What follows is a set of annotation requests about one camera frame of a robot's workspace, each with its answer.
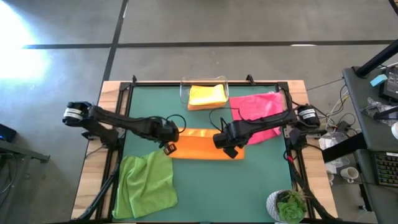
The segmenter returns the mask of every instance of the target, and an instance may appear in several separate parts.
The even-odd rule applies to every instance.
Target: white pot
[[[276,198],[279,193],[285,190],[278,190],[270,194],[267,198],[267,211],[268,214],[277,222],[282,222],[278,215],[278,208],[276,207]]]

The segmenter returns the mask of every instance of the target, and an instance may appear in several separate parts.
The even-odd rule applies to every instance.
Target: succulent
[[[307,211],[303,194],[295,190],[285,190],[278,194],[276,205],[279,218],[288,224],[300,223]]]

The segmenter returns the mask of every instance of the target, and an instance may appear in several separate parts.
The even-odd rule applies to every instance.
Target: green table surface
[[[245,96],[275,91],[274,86],[229,86],[229,96]],[[188,128],[214,128],[210,110],[188,111],[180,101],[179,86],[136,86],[131,101],[130,117],[180,114]],[[219,117],[232,121],[230,109],[215,111],[211,117],[220,125]],[[180,118],[172,118],[182,127]],[[144,156],[159,150],[157,143],[128,132],[123,156]],[[140,217],[115,222],[272,222],[266,199],[276,190],[291,189],[287,162],[282,155],[282,135],[260,144],[246,146],[240,161],[204,161],[174,159],[174,187],[178,204],[172,208]]]

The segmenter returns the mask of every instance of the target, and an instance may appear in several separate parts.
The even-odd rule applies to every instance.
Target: concrete floor
[[[32,162],[8,215],[9,223],[70,218],[87,142],[61,122],[68,101],[98,100],[109,49],[18,50],[24,44],[111,43],[122,0],[0,1],[0,123],[19,132],[17,143],[50,154]],[[191,41],[389,40],[398,17],[385,0],[130,0],[120,43]],[[385,45],[118,49],[110,80],[303,79],[307,88],[341,78]],[[390,62],[398,61],[394,57]],[[308,92],[329,111],[343,81]],[[349,102],[345,113],[352,112]],[[376,222],[357,185],[332,187],[339,216]]]

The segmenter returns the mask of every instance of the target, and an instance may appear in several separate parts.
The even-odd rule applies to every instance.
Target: pink cloth
[[[261,93],[249,96],[230,97],[232,108],[239,108],[244,119],[258,119],[283,112],[280,93]],[[234,121],[241,120],[238,110],[231,110]],[[253,134],[248,144],[257,144],[280,135],[280,129],[273,128]]]

